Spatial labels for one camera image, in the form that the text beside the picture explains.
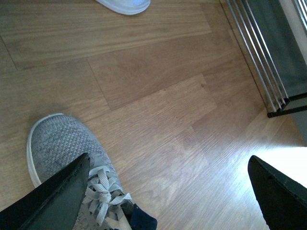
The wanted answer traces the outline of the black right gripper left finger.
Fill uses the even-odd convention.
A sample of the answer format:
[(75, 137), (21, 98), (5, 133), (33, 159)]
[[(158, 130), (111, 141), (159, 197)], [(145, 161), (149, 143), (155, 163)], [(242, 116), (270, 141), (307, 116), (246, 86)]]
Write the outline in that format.
[(84, 153), (0, 213), (2, 230), (71, 230), (87, 188), (89, 154)]

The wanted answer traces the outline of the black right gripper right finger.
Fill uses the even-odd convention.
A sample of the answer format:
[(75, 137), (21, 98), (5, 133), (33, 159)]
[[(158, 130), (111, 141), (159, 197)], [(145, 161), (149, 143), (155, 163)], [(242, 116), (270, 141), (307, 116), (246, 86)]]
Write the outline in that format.
[(307, 189), (253, 155), (248, 174), (262, 215), (271, 230), (307, 228)]

